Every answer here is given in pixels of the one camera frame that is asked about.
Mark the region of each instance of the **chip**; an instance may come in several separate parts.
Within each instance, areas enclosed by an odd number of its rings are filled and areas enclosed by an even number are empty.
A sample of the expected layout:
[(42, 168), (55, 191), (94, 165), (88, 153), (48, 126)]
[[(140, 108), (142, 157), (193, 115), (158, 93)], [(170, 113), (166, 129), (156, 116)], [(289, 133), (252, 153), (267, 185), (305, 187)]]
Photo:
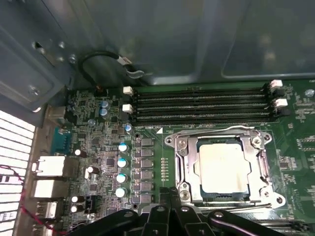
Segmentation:
[(132, 197), (132, 202), (133, 203), (139, 203), (140, 202), (140, 197), (136, 197), (136, 196)]
[(134, 157), (141, 157), (141, 153), (140, 152), (135, 152), (134, 153)]
[(140, 186), (139, 184), (135, 184), (135, 185), (133, 186), (133, 190), (134, 190), (134, 191), (140, 191), (140, 190), (141, 190), (141, 186)]
[(117, 117), (112, 117), (110, 121), (113, 122), (113, 123), (117, 123), (118, 118)]
[(107, 209), (107, 215), (117, 212), (117, 209)]
[(153, 171), (141, 171), (141, 179), (153, 179)]
[(141, 168), (152, 168), (153, 161), (152, 160), (141, 160)]
[(151, 203), (152, 195), (151, 194), (142, 194), (141, 195), (141, 203)]
[(141, 156), (143, 157), (152, 157), (153, 150), (152, 149), (142, 149), (141, 150)]
[(86, 134), (78, 134), (78, 139), (85, 139)]
[(152, 191), (153, 190), (153, 183), (144, 182), (141, 183), (141, 191)]
[(153, 140), (152, 139), (142, 139), (141, 146), (152, 146)]
[(133, 164), (133, 167), (134, 167), (134, 168), (141, 168), (141, 164), (140, 164), (140, 163), (134, 163), (134, 164)]
[(92, 140), (92, 144), (93, 144), (93, 145), (99, 145), (99, 138), (94, 138), (94, 139)]
[(114, 167), (115, 166), (115, 160), (113, 158), (107, 158), (106, 159), (106, 165)]
[(141, 178), (141, 175), (140, 175), (140, 174), (134, 174), (134, 175), (133, 175), (133, 178), (134, 178), (134, 179), (140, 179), (140, 178)]
[(90, 191), (96, 191), (96, 190), (97, 190), (97, 184), (91, 184)]

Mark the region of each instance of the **integrated circuit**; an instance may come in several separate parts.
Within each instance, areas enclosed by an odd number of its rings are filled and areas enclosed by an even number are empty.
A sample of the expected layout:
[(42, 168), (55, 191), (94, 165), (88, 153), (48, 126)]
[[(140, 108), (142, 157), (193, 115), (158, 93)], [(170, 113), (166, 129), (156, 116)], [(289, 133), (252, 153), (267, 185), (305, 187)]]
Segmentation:
[(141, 160), (141, 168), (152, 168), (153, 160)]
[(133, 203), (139, 203), (140, 202), (140, 197), (138, 197), (138, 196), (132, 197), (132, 202)]
[(85, 139), (86, 134), (80, 133), (78, 134), (78, 139)]
[(153, 150), (152, 149), (142, 149), (141, 150), (141, 156), (142, 157), (152, 157), (153, 156)]
[(93, 144), (93, 145), (99, 145), (99, 140), (100, 140), (100, 138), (94, 138), (94, 139), (92, 140), (92, 144)]
[(96, 191), (96, 190), (97, 190), (97, 184), (91, 184), (90, 191)]
[(135, 185), (133, 186), (133, 190), (134, 190), (134, 191), (140, 191), (140, 190), (141, 190), (140, 184), (135, 184)]
[(141, 168), (141, 163), (134, 163), (133, 167), (136, 169), (139, 169), (139, 168)]
[(114, 167), (115, 166), (115, 160), (113, 158), (107, 158), (106, 159), (106, 165), (110, 166), (110, 167)]
[(141, 171), (141, 179), (153, 179), (153, 171)]
[(142, 194), (141, 203), (151, 203), (153, 201), (152, 194)]
[(141, 179), (141, 175), (140, 175), (140, 174), (134, 174), (134, 175), (133, 175), (133, 178), (134, 178), (134, 179)]
[(142, 139), (141, 140), (141, 146), (152, 146), (153, 140), (152, 139)]
[(143, 182), (141, 183), (141, 191), (152, 191), (153, 183), (151, 182)]

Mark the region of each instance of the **red wire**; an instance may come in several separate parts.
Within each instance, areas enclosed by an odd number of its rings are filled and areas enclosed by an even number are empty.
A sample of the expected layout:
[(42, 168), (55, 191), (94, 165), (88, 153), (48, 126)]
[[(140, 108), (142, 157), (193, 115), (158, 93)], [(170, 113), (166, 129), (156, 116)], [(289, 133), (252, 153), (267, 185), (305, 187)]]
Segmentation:
[(25, 200), (24, 181), (22, 180), (20, 175), (14, 169), (12, 169), (10, 166), (0, 165), (0, 168), (13, 171), (14, 176), (16, 176), (19, 179), (19, 181), (21, 182), (22, 192), (21, 192), (20, 203), (21, 203), (21, 210), (22, 210), (22, 212), (27, 214), (31, 218), (33, 218), (38, 224), (45, 226), (47, 229), (52, 230), (53, 232), (58, 233), (60, 235), (65, 235), (67, 233), (66, 231), (61, 231), (60, 232), (60, 231), (55, 230), (53, 227), (51, 227), (50, 225), (46, 224), (45, 222), (42, 222), (35, 214), (32, 214), (29, 210), (27, 210), (25, 208), (25, 206), (24, 206), (24, 200)]

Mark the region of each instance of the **capacitor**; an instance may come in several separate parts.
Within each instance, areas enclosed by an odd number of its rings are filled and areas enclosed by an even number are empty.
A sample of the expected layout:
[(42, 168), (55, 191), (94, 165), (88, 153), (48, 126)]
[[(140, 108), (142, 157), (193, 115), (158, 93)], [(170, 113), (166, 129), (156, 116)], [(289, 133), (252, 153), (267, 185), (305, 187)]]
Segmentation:
[(107, 110), (106, 110), (105, 108), (102, 108), (102, 109), (99, 110), (99, 115), (100, 115), (101, 117), (103, 117), (103, 118), (106, 117), (107, 113), (108, 113), (108, 112), (107, 112)]
[(80, 157), (83, 157), (83, 158), (86, 158), (88, 156), (86, 151), (82, 151), (80, 149), (77, 149), (76, 151), (74, 151), (74, 154), (76, 156), (80, 156)]
[(123, 198), (126, 196), (127, 190), (125, 188), (118, 188), (116, 189), (115, 194), (118, 198)]
[(81, 211), (84, 211), (84, 207), (83, 207), (83, 205), (79, 204), (79, 205), (76, 205), (76, 206), (72, 206), (70, 211), (72, 213), (81, 212)]
[(116, 177), (116, 180), (118, 183), (126, 183), (128, 181), (128, 176), (126, 176), (125, 174), (118, 174)]
[(123, 152), (123, 153), (126, 153), (129, 150), (129, 146), (125, 143), (120, 143), (118, 146), (118, 150)]
[(109, 110), (109, 103), (108, 103), (108, 101), (101, 101), (100, 102), (100, 107), (101, 108), (106, 108), (106, 109)]
[(127, 134), (132, 134), (132, 126), (130, 124), (126, 124), (125, 131)]
[(82, 196), (82, 195), (73, 196), (73, 197), (71, 198), (71, 201), (72, 201), (73, 203), (83, 203), (83, 202), (85, 201), (85, 197)]
[(126, 167), (128, 166), (128, 162), (127, 162), (126, 159), (120, 158), (120, 159), (118, 159), (118, 161), (117, 161), (117, 165), (118, 165), (118, 167), (120, 167), (120, 168), (126, 168)]
[(89, 166), (87, 168), (88, 172), (90, 174), (99, 174), (99, 168), (98, 167), (95, 167), (95, 166)]

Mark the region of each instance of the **cpu socket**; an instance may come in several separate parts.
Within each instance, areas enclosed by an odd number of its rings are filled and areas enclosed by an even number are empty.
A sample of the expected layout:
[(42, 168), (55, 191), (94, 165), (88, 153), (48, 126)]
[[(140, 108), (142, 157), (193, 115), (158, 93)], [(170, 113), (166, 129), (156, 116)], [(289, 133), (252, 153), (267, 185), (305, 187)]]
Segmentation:
[(165, 143), (174, 148), (176, 185), (184, 203), (266, 205), (285, 198), (273, 191), (265, 145), (272, 136), (254, 127), (182, 130)]

